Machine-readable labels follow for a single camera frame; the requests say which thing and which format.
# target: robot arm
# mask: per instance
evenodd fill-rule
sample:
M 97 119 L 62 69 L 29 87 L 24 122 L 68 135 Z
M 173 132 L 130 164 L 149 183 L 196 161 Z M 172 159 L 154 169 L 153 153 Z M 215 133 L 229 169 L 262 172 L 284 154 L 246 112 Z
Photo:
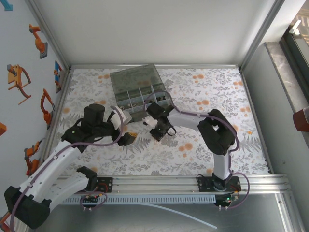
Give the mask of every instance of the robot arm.
M 150 134 L 158 141 L 174 126 L 187 127 L 200 132 L 208 149 L 214 153 L 214 171 L 212 174 L 214 186 L 219 191 L 226 189 L 232 177 L 229 170 L 230 157 L 227 151 L 235 141 L 229 128 L 217 120 L 197 116 L 198 113 L 180 113 L 173 106 L 164 109 L 158 104 L 152 103 L 147 108 L 147 113 L 150 116 L 145 118 L 144 122 L 153 127 Z M 213 109 L 208 115 L 215 116 L 230 125 L 219 110 Z
M 67 129 L 61 137 L 61 142 L 54 149 L 52 154 L 18 188 L 10 186 L 4 193 L 8 210 L 12 213 L 17 199 L 26 188 L 25 196 L 17 207 L 15 217 L 27 224 L 30 228 L 36 229 L 48 218 L 50 212 L 67 197 L 85 189 L 93 191 L 97 186 L 97 173 L 81 167 L 77 173 L 67 179 L 65 183 L 54 185 L 54 182 L 61 173 L 70 165 L 83 151 L 87 145 L 69 147 L 60 155 L 56 154 L 76 142 L 93 143 L 96 138 L 111 136 L 115 141 L 120 134 L 119 115 L 112 112 L 107 122 L 103 122 L 105 108 L 99 104 L 91 104 L 84 109 L 84 117 L 79 119 L 71 128 Z M 121 117 L 125 123 L 130 121 L 121 110 Z M 129 145 L 134 142 L 132 133 L 125 133 L 118 141 L 118 145 Z

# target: floral tablecloth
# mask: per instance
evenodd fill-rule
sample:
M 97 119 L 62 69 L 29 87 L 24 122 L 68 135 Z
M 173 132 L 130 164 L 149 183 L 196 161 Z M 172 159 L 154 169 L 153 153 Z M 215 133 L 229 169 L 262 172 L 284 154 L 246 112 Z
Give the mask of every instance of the floral tablecloth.
M 106 107 L 105 120 L 116 105 L 109 73 L 120 69 L 76 69 L 54 140 L 84 114 L 91 103 Z M 238 69 L 158 69 L 162 81 L 178 108 L 187 111 L 220 110 L 237 130 L 240 149 L 232 155 L 232 169 L 247 174 L 267 174 L 268 167 Z M 175 136 L 155 141 L 149 127 L 130 123 L 125 131 L 138 133 L 135 143 L 119 147 L 89 146 L 63 175 L 87 166 L 99 175 L 196 175 L 211 174 L 213 156 L 201 135 L 177 128 Z M 104 138 L 100 143 L 111 142 Z

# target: white wall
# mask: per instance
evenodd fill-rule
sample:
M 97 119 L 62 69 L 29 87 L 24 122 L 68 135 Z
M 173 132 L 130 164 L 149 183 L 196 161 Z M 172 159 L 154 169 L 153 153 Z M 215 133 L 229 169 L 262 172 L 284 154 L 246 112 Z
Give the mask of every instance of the white wall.
M 71 64 L 240 64 L 274 0 L 36 0 Z
M 285 0 L 276 18 L 267 30 L 261 44 L 264 42 L 279 41 L 305 1 L 306 0 Z
M 9 0 L 13 4 L 12 12 L 5 12 L 0 5 L 0 122 L 7 126 L 7 131 L 0 136 L 0 217 L 7 211 L 4 192 L 10 186 L 18 187 L 26 180 L 26 162 L 24 149 L 31 147 L 43 138 L 47 132 L 43 113 L 40 109 L 40 99 L 45 88 L 53 101 L 57 102 L 61 92 L 56 94 L 54 83 L 54 63 L 57 60 L 54 52 L 48 47 L 48 56 L 40 59 L 39 51 L 34 44 L 34 36 L 29 32 L 29 24 L 36 26 L 30 10 L 23 0 Z M 43 42 L 46 38 L 38 32 Z M 24 88 L 31 98 L 21 105 L 22 94 L 8 87 L 7 64 L 19 64 L 28 72 L 31 84 Z M 52 110 L 45 100 L 45 108 Z M 39 157 L 43 151 L 41 144 Z
M 293 111 L 264 45 L 244 71 L 275 173 L 288 175 L 303 223 L 309 229 L 308 147 L 293 123 Z

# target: white cable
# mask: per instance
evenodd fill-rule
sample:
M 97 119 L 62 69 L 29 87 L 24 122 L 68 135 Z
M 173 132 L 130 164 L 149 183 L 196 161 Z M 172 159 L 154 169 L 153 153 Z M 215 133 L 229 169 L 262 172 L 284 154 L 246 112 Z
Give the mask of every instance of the white cable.
M 198 222 L 200 222 L 200 223 L 202 223 L 202 224 L 204 224 L 204 225 L 206 225 L 206 226 L 210 226 L 210 227 L 214 228 L 215 230 L 217 229 L 217 227 L 214 226 L 214 225 L 211 225 L 211 224 L 209 224 L 209 223 L 207 223 L 207 222 L 205 222 L 205 221 L 202 221 L 202 220 L 200 220 L 200 219 L 197 219 L 196 217 L 190 216 L 190 215 L 188 215 L 188 214 L 185 214 L 185 213 L 182 213 L 182 212 L 173 210 L 173 209 L 169 209 L 169 208 L 166 208 L 166 207 L 163 207 L 163 206 L 159 206 L 159 205 L 156 205 L 156 204 L 147 204 L 147 203 L 137 203 L 137 204 L 145 205 L 145 206 L 151 206 L 151 207 L 155 207 L 155 208 L 159 208 L 159 209 L 164 209 L 164 210 L 173 212 L 173 213 L 175 213 L 175 214 L 179 214 L 179 215 L 185 216 L 185 217 L 187 217 L 187 218 L 193 219 L 193 220 L 195 220 L 195 221 L 198 221 Z

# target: black mounting plate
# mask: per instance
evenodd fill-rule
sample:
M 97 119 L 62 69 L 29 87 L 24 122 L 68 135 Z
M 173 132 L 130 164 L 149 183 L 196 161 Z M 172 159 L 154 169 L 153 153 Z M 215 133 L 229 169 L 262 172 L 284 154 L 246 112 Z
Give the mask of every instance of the black mounting plate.
M 97 177 L 97 181 L 98 181 L 97 191 L 99 191 L 99 192 L 112 192 L 112 178 L 111 177 Z
M 197 177 L 197 181 L 198 181 L 198 189 L 200 192 L 218 192 L 218 190 L 215 189 L 214 187 L 212 176 L 199 176 Z M 232 176 L 232 178 L 226 185 L 226 189 L 222 192 L 234 192 L 236 190 L 238 192 L 241 191 L 239 177 Z

